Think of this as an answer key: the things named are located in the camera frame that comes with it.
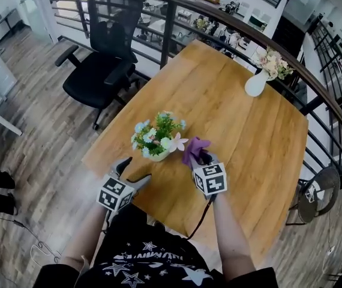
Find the person's right arm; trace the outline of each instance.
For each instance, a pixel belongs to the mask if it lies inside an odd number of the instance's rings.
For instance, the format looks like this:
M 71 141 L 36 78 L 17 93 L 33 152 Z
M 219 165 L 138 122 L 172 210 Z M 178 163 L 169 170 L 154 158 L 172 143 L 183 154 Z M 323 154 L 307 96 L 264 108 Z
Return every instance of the person's right arm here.
M 250 246 L 223 193 L 214 201 L 218 247 L 226 281 L 255 271 Z

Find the white vase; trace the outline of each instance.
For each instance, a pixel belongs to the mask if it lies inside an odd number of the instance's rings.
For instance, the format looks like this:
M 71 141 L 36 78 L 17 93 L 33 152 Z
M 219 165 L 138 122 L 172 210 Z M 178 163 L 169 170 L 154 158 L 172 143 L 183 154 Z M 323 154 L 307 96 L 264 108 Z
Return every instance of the white vase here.
M 266 81 L 269 79 L 269 73 L 262 70 L 259 74 L 249 78 L 244 86 L 245 92 L 252 96 L 259 96 L 265 89 Z
M 169 151 L 163 151 L 158 155 L 149 155 L 148 158 L 153 162 L 160 162 L 161 160 L 164 160 L 169 154 Z

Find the chair seat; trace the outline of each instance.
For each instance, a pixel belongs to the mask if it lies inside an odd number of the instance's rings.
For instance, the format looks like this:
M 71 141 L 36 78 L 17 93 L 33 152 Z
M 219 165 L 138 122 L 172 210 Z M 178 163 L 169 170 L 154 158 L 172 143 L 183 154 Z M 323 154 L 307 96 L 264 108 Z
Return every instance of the chair seat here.
M 115 85 L 104 83 L 104 80 L 120 61 L 120 59 L 113 56 L 92 52 L 67 77 L 63 84 L 64 91 L 87 106 L 96 109 L 106 108 L 121 88 L 129 86 L 126 76 L 122 76 L 122 79 Z M 127 75 L 132 75 L 134 70 L 135 65 L 133 64 Z

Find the potted plant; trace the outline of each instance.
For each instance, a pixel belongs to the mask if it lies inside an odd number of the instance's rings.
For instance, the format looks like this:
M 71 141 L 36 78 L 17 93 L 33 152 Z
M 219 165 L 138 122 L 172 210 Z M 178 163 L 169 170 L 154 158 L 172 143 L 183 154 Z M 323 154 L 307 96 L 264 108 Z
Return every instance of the potted plant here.
M 245 84 L 244 89 L 249 96 L 259 96 L 266 85 L 266 81 L 272 81 L 275 78 L 283 80 L 287 75 L 293 73 L 293 68 L 282 59 L 279 52 L 267 47 L 265 53 L 259 53 L 259 60 L 251 62 L 262 71 L 251 77 Z
M 159 162 L 176 149 L 184 150 L 183 144 L 188 139 L 181 139 L 179 132 L 173 138 L 172 133 L 184 130 L 185 127 L 186 123 L 183 119 L 179 123 L 175 122 L 172 112 L 158 113 L 155 117 L 155 125 L 152 125 L 149 119 L 136 124 L 135 133 L 131 138 L 133 149 L 139 149 L 143 157 Z

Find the wooden table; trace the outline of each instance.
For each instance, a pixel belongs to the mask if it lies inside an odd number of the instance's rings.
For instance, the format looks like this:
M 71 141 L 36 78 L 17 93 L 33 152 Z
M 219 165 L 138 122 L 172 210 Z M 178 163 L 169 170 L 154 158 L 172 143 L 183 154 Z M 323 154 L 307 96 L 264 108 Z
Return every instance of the wooden table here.
M 99 176 L 117 159 L 133 156 L 125 177 L 152 173 L 134 203 L 170 228 L 189 235 L 206 205 L 189 168 L 174 152 L 160 163 L 133 151 L 134 126 L 157 112 L 172 111 L 187 122 L 183 137 L 212 142 L 209 150 L 226 165 L 227 198 L 260 263 L 285 220 L 305 151 L 308 122 L 285 98 L 266 86 L 249 97 L 252 74 L 235 61 L 194 40 L 122 109 L 83 162 Z M 217 247 L 212 208 L 194 239 Z

